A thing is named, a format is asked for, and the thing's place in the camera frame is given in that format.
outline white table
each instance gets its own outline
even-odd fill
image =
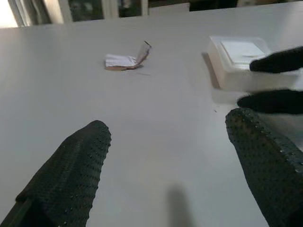
[[[201,53],[210,35],[302,45],[302,21],[297,2],[0,30],[0,219],[59,144],[99,119],[112,146],[88,227],[176,227],[172,189],[192,226],[266,227],[225,129],[242,94],[213,88]],[[103,69],[142,40],[153,45],[142,69]]]

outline white plastic box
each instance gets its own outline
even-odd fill
[[[287,73],[252,72],[247,67],[236,67],[222,45],[222,41],[254,43],[266,56],[271,52],[266,42],[256,37],[211,36],[208,56],[213,65],[219,85],[230,91],[261,91],[279,88],[292,88],[301,76],[300,71]]]

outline small paper packet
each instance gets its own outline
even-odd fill
[[[136,58],[132,56],[107,54],[105,69],[115,71],[134,70],[147,58],[151,48],[152,46],[144,41]]]

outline white tabletop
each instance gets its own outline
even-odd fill
[[[297,2],[0,30],[0,219],[60,143],[99,119],[112,146],[88,227],[177,227],[173,191],[182,227],[266,227],[225,129],[241,93],[212,86],[202,53],[210,35],[302,45],[302,21]],[[153,46],[142,69],[104,70],[107,53],[135,55],[142,40]]]

